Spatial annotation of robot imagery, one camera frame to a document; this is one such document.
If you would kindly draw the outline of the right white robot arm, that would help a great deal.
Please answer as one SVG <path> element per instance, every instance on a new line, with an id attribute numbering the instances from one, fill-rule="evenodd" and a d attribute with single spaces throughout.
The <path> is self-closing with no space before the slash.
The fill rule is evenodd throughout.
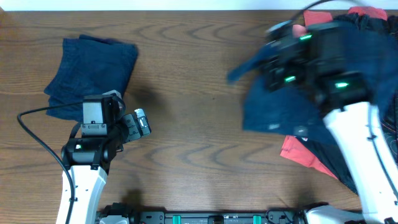
<path id="1" fill-rule="evenodd" d="M 396 77 L 395 40 L 344 22 L 315 24 L 297 37 L 286 21 L 268 34 L 262 89 L 272 101 L 260 112 L 264 128 L 334 141 L 361 201 L 360 213 L 319 205 L 303 220 L 396 223 L 397 166 L 380 121 Z"/>

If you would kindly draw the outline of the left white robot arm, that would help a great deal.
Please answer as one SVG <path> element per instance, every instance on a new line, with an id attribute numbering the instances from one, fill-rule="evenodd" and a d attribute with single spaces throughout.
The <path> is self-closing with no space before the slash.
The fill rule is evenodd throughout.
<path id="1" fill-rule="evenodd" d="M 151 133 L 139 108 L 115 123 L 76 124 L 62 147 L 63 187 L 57 223 L 96 223 L 97 209 L 111 161 L 124 145 Z"/>

